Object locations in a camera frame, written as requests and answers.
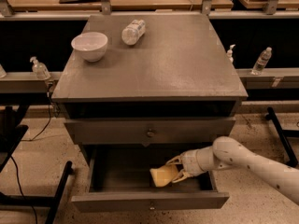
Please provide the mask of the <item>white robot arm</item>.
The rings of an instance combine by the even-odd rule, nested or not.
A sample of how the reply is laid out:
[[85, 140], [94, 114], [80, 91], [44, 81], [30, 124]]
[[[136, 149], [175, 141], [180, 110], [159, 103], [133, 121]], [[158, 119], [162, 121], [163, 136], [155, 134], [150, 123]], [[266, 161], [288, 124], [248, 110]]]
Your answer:
[[242, 167], [299, 204], [298, 169], [260, 156], [231, 137], [218, 137], [210, 147], [187, 150], [166, 164], [182, 166], [177, 176], [172, 179], [173, 183], [208, 171]]

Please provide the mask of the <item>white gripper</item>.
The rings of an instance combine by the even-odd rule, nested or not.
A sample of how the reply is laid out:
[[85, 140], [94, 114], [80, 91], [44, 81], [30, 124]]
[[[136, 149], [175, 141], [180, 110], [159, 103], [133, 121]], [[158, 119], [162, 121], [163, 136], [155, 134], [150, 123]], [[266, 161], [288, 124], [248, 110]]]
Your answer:
[[166, 165], [182, 165], [183, 167], [172, 179], [172, 183], [178, 183], [205, 172], [197, 160], [197, 153], [198, 149], [188, 150], [166, 162]]

